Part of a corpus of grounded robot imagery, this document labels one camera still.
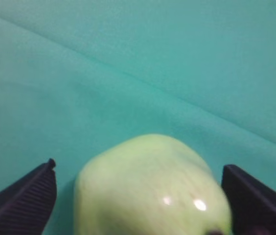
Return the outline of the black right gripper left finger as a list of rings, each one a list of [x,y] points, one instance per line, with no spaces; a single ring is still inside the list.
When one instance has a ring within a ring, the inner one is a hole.
[[[54,168],[49,159],[0,191],[0,235],[41,235],[57,199]]]

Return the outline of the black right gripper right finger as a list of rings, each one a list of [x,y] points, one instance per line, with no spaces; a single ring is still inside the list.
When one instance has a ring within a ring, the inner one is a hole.
[[[221,186],[235,235],[276,235],[276,191],[234,164],[223,167]]]

